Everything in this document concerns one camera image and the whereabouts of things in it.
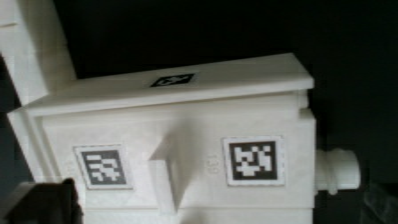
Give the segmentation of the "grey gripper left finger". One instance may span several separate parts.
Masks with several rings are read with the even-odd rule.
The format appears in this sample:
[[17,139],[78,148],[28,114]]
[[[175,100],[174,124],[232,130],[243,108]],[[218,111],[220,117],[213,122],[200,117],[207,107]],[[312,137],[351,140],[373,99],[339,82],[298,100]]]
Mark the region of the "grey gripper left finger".
[[0,224],[83,224],[74,180],[23,182],[0,203]]

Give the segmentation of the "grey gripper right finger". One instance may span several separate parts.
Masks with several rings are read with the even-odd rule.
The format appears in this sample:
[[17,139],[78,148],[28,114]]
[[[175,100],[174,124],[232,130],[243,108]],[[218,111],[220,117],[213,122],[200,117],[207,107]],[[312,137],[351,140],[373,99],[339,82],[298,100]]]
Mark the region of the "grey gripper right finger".
[[371,183],[364,193],[360,224],[398,224],[398,183]]

